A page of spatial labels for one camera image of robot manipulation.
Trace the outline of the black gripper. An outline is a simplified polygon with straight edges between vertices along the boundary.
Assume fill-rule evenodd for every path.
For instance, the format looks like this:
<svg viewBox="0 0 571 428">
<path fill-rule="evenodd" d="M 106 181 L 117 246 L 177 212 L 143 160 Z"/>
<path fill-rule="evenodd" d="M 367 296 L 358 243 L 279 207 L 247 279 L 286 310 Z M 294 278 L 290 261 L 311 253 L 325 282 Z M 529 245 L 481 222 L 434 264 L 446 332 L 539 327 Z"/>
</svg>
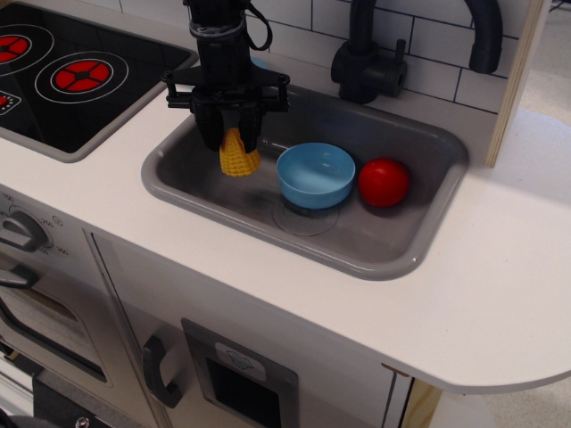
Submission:
<svg viewBox="0 0 571 428">
<path fill-rule="evenodd" d="M 261 114 L 287 111 L 289 99 L 286 74 L 255 65 L 254 47 L 245 26 L 192 26 L 199 64 L 165 72 L 161 79 L 168 88 L 172 108 L 194 108 L 194 118 L 203 142 L 218 152 L 224 138 L 220 109 L 240 109 L 238 130 L 245 152 L 256 149 L 261 132 Z"/>
</svg>

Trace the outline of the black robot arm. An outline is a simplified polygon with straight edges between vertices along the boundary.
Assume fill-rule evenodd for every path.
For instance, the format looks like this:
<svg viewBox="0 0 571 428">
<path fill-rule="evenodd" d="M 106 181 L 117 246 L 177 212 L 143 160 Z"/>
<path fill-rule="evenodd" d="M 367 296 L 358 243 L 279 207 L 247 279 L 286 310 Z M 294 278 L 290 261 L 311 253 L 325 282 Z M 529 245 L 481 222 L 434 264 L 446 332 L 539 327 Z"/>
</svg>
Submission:
<svg viewBox="0 0 571 428">
<path fill-rule="evenodd" d="M 225 134 L 222 112 L 236 111 L 244 151 L 253 152 L 264 115 L 289 108 L 290 78 L 254 64 L 251 58 L 252 50 L 269 48 L 273 33 L 267 29 L 265 42 L 254 44 L 245 13 L 268 21 L 250 1 L 185 1 L 184 5 L 190 12 L 189 31 L 197 43 L 200 65 L 164 73 L 168 106 L 190 110 L 213 151 L 221 147 Z"/>
</svg>

